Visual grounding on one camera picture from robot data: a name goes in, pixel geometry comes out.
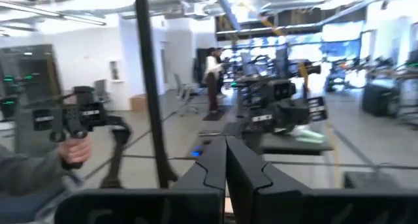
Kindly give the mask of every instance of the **person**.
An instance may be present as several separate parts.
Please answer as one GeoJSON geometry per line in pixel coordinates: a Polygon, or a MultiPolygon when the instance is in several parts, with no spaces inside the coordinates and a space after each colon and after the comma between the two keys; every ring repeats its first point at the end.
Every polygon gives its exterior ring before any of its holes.
{"type": "Polygon", "coordinates": [[[35,193],[60,179],[73,163],[84,163],[91,156],[89,138],[70,138],[45,157],[30,158],[0,146],[0,193],[18,196],[35,193]]]}
{"type": "Polygon", "coordinates": [[[211,114],[218,111],[217,108],[217,80],[219,72],[222,71],[222,63],[217,62],[217,50],[215,48],[208,49],[206,57],[206,71],[204,73],[206,85],[208,86],[209,112],[211,114]]]}
{"type": "MultiPolygon", "coordinates": [[[[222,59],[221,59],[221,55],[222,55],[222,48],[217,48],[216,49],[216,61],[218,64],[223,63],[222,59]]],[[[224,97],[226,97],[225,94],[222,93],[222,87],[223,87],[223,74],[226,73],[226,70],[224,69],[224,65],[223,68],[221,69],[221,71],[219,71],[219,78],[217,79],[217,83],[216,83],[216,87],[217,87],[217,97],[219,99],[222,99],[224,97]]]]}

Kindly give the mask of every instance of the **woman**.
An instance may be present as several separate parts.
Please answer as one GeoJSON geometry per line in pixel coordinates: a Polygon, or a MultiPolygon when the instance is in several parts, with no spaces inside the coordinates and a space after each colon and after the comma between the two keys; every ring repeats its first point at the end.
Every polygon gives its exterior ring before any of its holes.
{"type": "MultiPolygon", "coordinates": [[[[216,61],[218,64],[224,63],[222,62],[221,55],[222,55],[222,48],[217,48],[216,49],[216,61]]],[[[222,67],[222,70],[219,71],[219,78],[217,79],[217,97],[220,99],[226,97],[226,95],[222,93],[223,74],[225,73],[226,73],[226,70],[224,69],[224,67],[222,67]]]]}
{"type": "Polygon", "coordinates": [[[209,97],[209,112],[217,112],[217,81],[219,79],[219,72],[222,71],[222,63],[216,60],[217,50],[215,48],[208,49],[208,56],[206,57],[206,71],[204,73],[206,85],[208,86],[209,97]]]}

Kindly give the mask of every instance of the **dark pants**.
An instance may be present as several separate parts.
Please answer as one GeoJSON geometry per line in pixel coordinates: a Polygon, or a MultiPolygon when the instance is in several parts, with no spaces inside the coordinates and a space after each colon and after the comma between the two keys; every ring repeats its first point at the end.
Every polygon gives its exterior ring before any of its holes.
{"type": "Polygon", "coordinates": [[[219,78],[217,80],[217,94],[222,94],[222,86],[223,86],[223,74],[219,72],[219,78]]]}
{"type": "Polygon", "coordinates": [[[209,111],[217,110],[217,81],[213,73],[209,73],[206,77],[206,85],[208,86],[209,111]]]}

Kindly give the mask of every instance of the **white shirt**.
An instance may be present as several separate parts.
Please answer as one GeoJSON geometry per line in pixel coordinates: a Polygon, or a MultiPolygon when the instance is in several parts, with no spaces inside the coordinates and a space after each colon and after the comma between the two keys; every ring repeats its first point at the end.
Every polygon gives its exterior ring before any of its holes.
{"type": "Polygon", "coordinates": [[[219,71],[222,71],[222,63],[217,64],[215,57],[206,57],[206,71],[204,72],[204,76],[206,77],[209,73],[213,73],[215,78],[218,79],[219,71]]]}

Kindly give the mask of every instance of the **cardboard box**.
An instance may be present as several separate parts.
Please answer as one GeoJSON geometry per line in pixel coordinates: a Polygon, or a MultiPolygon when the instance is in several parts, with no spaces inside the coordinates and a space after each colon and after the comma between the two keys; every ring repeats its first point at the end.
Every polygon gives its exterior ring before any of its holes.
{"type": "Polygon", "coordinates": [[[135,95],[129,99],[131,110],[133,112],[142,112],[148,110],[146,94],[135,95]]]}

